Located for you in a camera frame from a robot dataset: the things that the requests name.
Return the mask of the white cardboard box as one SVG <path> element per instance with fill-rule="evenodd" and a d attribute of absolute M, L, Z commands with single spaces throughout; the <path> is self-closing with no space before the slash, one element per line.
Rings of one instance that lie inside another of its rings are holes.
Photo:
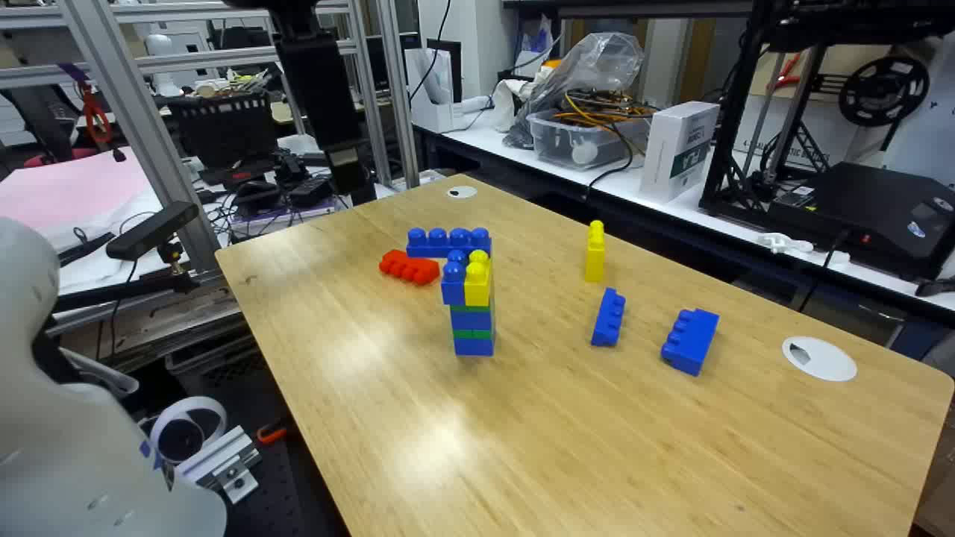
<path fill-rule="evenodd" d="M 714 102 L 682 102 L 651 117 L 642 163 L 642 193 L 675 200 L 703 176 L 718 106 Z"/>

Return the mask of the aluminium frame rack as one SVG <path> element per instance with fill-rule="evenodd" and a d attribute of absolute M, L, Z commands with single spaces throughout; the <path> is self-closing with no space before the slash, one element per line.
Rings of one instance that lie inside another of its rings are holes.
<path fill-rule="evenodd" d="M 353 27 L 353 45 L 359 51 L 360 82 L 365 82 L 365 140 L 374 149 L 374 169 L 381 185 L 391 181 L 391 167 L 384 155 L 384 134 L 379 120 L 379 102 L 366 63 L 365 24 L 356 0 L 317 0 L 320 6 L 342 6 Z M 223 15 L 239 15 L 242 8 L 268 11 L 268 0 L 221 0 Z M 5 6 L 0 8 L 3 29 L 33 29 L 33 27 L 66 27 L 83 54 L 83 66 L 94 87 L 105 93 L 124 140 L 132 143 L 156 197 L 169 205 L 174 200 L 194 203 L 197 193 L 191 179 L 174 149 L 174 136 L 153 103 L 141 63 L 127 54 L 121 21 L 124 15 L 141 15 L 142 21 L 157 15 L 174 15 L 174 6 L 118 6 L 111 0 L 53 0 L 50 6 Z"/>

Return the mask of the blue wide block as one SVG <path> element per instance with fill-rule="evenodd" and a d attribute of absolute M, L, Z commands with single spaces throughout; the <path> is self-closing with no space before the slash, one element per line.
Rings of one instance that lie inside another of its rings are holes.
<path fill-rule="evenodd" d="M 711 343 L 715 336 L 718 316 L 711 309 L 679 309 L 660 355 L 667 366 L 697 375 Z"/>

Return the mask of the blue narrow block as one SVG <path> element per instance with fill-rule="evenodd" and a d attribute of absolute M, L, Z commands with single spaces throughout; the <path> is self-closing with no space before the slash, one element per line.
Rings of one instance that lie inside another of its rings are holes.
<path fill-rule="evenodd" d="M 591 343 L 615 346 L 620 336 L 623 312 L 626 312 L 626 299 L 617 288 L 606 285 L 594 316 Z"/>

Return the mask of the blue green block tower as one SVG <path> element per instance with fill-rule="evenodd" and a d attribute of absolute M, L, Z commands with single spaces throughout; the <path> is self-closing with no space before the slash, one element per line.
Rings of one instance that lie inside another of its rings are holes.
<path fill-rule="evenodd" d="M 451 340 L 457 355 L 493 355 L 496 352 L 496 325 L 488 307 L 451 307 Z"/>

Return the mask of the yellow standing block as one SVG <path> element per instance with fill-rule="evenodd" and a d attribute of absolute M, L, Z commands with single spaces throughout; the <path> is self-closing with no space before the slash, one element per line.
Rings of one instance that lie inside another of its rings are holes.
<path fill-rule="evenodd" d="M 602 219 L 587 224 L 582 275 L 591 284 L 599 284 L 606 276 L 606 225 L 602 225 Z"/>

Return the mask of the black crate on shelf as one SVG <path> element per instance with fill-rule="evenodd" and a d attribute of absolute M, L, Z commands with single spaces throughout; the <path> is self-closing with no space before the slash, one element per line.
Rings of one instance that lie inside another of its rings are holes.
<path fill-rule="evenodd" d="M 205 169 L 223 169 L 236 160 L 263 157 L 278 149 L 271 102 L 265 93 L 169 97 L 166 106 L 181 149 L 197 155 Z"/>

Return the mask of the clear plastic bag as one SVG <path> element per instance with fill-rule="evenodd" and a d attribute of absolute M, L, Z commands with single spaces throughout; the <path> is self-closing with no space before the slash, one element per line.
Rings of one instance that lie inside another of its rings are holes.
<path fill-rule="evenodd" d="M 570 48 L 560 66 L 542 78 L 529 102 L 517 111 L 503 143 L 532 149 L 532 114 L 554 111 L 570 90 L 630 93 L 645 63 L 645 51 L 633 32 L 587 32 Z"/>

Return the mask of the yellow block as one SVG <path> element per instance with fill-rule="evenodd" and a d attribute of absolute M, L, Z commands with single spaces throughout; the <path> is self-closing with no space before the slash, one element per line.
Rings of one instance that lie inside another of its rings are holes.
<path fill-rule="evenodd" d="M 493 285 L 488 285 L 488 254 L 487 249 L 470 249 L 468 266 L 466 266 L 466 304 L 468 307 L 487 307 Z"/>
<path fill-rule="evenodd" d="M 591 284 L 599 284 L 606 276 L 606 225 L 602 225 L 602 219 L 587 224 L 582 275 Z"/>

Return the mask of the red long block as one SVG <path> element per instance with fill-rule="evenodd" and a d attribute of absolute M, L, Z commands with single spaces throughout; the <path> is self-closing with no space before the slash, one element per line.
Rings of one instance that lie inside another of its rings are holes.
<path fill-rule="evenodd" d="M 388 275 L 388 276 L 415 284 L 415 285 L 426 285 L 426 284 L 433 284 L 439 276 L 439 266 L 433 258 L 408 255 L 402 249 L 388 249 L 379 258 L 379 272 Z"/>

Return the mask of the black 3D printer frame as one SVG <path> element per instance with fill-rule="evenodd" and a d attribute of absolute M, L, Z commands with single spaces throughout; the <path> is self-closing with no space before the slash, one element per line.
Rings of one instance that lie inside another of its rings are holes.
<path fill-rule="evenodd" d="M 929 176 L 830 160 L 802 114 L 815 93 L 826 93 L 847 121 L 896 131 L 929 97 L 929 69 L 912 57 L 881 57 L 851 73 L 824 73 L 826 51 L 903 45 L 951 27 L 955 0 L 754 0 L 718 111 L 702 208 L 793 233 L 824 249 L 844 248 L 900 276 L 938 276 L 955 248 L 955 197 Z M 732 143 L 764 51 L 806 54 L 806 66 L 781 128 L 745 172 Z"/>

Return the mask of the blue long block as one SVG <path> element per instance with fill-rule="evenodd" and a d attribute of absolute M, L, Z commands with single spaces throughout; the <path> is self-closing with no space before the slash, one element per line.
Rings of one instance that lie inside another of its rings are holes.
<path fill-rule="evenodd" d="M 487 225 L 411 225 L 406 233 L 406 254 L 408 255 L 441 255 L 441 302 L 462 304 L 466 302 L 466 266 L 470 249 L 493 249 L 493 236 Z"/>

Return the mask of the white table grommet far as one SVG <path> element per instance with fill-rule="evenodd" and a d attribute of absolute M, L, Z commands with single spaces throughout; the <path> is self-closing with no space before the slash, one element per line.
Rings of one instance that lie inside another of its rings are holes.
<path fill-rule="evenodd" d="M 468 200 L 468 197 L 478 193 L 478 187 L 470 187 L 470 185 L 453 185 L 453 187 L 448 187 L 445 193 L 448 193 L 448 200 Z"/>

